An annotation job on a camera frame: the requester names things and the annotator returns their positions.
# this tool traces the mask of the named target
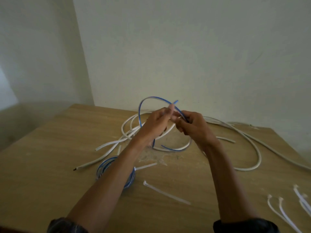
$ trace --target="dark sleeve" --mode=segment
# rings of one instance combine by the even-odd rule
[[[88,231],[69,219],[61,217],[51,221],[47,233],[88,233]]]
[[[215,233],[280,233],[278,227],[270,221],[261,218],[249,219],[243,222],[214,222]]]

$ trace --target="person's left hand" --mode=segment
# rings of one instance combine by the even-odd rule
[[[174,108],[175,105],[170,104],[167,108],[153,111],[133,139],[148,145],[153,139],[160,136],[165,131]]]

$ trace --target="coiled blue cable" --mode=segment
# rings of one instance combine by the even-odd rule
[[[113,156],[109,159],[106,159],[105,161],[103,161],[97,171],[96,171],[96,179],[98,180],[101,175],[103,175],[103,173],[105,172],[105,170],[118,158],[118,156]],[[135,179],[135,168],[133,168],[133,171],[131,172],[130,176],[128,177],[125,185],[124,185],[124,188],[123,189],[126,189],[128,188],[134,181]]]
[[[164,102],[166,102],[166,103],[168,103],[169,105],[170,104],[176,104],[177,102],[178,102],[178,100],[177,101],[174,101],[173,103],[171,103],[171,102],[169,102],[168,100],[166,100],[166,99],[163,99],[163,98],[161,98],[161,97],[157,97],[157,96],[150,96],[150,97],[147,97],[147,98],[145,98],[145,99],[143,99],[141,102],[140,102],[140,104],[139,104],[139,106],[138,106],[138,121],[139,121],[139,125],[140,125],[140,127],[142,127],[142,122],[141,122],[141,120],[140,120],[140,109],[141,109],[141,107],[142,107],[142,103],[146,100],[146,99],[157,99],[157,100],[161,100],[161,101],[164,101]],[[183,112],[181,112],[181,110],[180,109],[178,109],[176,106],[175,106],[175,109],[180,113],[180,115],[185,119],[185,121],[188,123],[189,121],[188,121],[188,119],[186,118],[186,116],[183,114]],[[155,139],[153,140],[153,142],[152,142],[152,148],[154,147],[154,145],[155,145]],[[164,145],[161,145],[162,147],[164,147],[165,149],[168,149],[168,150],[171,150],[171,151],[176,151],[176,152],[180,152],[180,151],[184,151],[185,149],[182,149],[182,150],[174,150],[174,149],[171,149],[171,148],[168,148],[168,147],[166,147],[166,146],[164,146]]]

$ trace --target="person's right arm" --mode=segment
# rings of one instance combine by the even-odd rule
[[[200,113],[182,111],[189,123],[174,113],[171,120],[180,132],[189,135],[206,154],[216,189],[222,223],[242,222],[259,218],[225,153],[223,146],[212,133]]]

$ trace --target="tabletop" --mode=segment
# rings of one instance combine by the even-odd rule
[[[100,163],[73,171],[76,166],[102,156],[111,146],[95,148],[118,140],[122,123],[136,112],[88,105],[72,105],[0,153],[0,226],[26,232],[45,232],[52,219],[66,216],[95,182]],[[294,161],[306,164],[272,129],[235,125],[267,143]],[[251,167],[257,155],[251,144],[237,132],[211,125],[235,167]],[[157,140],[171,148],[185,145],[188,137],[173,129]],[[249,198],[260,216],[276,223],[281,232],[294,232],[267,205],[267,195],[284,198],[284,210],[302,232],[311,231],[310,217],[293,191],[311,194],[311,172],[285,161],[258,144],[261,165],[239,172]],[[108,156],[117,154],[117,148]],[[215,188],[208,160],[195,143],[178,153],[146,148],[136,167],[157,162],[136,171],[134,183],[123,191],[109,221],[107,232],[213,232],[219,219]],[[169,194],[191,202],[187,205],[143,185],[144,181]],[[278,209],[277,198],[272,205]]]

